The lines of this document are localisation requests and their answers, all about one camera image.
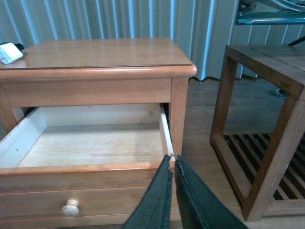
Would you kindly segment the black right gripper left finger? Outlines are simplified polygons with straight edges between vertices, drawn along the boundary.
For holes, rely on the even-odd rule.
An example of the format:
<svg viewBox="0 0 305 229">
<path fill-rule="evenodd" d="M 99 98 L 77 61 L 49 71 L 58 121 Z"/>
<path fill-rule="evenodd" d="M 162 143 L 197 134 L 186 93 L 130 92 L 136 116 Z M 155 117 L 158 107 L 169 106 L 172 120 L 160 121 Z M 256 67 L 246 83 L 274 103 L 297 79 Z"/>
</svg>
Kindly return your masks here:
<svg viewBox="0 0 305 229">
<path fill-rule="evenodd" d="M 165 155 L 139 205 L 124 229 L 168 229 L 170 225 L 172 177 L 171 157 Z"/>
</svg>

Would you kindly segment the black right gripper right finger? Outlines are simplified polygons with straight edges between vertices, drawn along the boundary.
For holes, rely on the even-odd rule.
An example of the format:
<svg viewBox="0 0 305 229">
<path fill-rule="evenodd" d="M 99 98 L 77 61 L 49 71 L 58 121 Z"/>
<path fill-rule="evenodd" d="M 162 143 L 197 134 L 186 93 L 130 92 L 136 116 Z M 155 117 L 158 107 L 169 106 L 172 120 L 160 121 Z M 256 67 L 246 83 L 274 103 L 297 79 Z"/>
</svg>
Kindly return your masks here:
<svg viewBox="0 0 305 229">
<path fill-rule="evenodd" d="M 175 162 L 176 195 L 184 229 L 246 229 L 186 160 L 179 155 Z"/>
</svg>

